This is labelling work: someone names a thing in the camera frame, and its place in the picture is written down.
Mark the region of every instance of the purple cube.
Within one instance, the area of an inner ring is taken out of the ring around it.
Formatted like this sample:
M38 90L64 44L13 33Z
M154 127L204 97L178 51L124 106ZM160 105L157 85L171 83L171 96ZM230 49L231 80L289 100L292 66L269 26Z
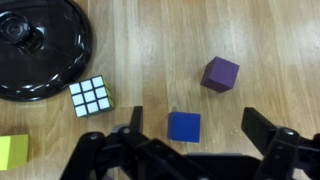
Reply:
M239 71L239 65L215 57L204 71L201 85L217 92L225 92L233 88Z

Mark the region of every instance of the rubik's cube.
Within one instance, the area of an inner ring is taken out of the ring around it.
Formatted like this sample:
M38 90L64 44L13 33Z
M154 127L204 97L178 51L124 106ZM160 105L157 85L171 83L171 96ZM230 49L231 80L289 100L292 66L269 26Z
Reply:
M110 87L102 76L71 84L69 89L77 117L114 109Z

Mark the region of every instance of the blue cube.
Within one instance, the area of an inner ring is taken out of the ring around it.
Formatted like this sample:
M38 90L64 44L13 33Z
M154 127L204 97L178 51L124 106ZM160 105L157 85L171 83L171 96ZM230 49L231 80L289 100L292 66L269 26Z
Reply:
M168 138L175 141L200 142L200 114L171 112Z

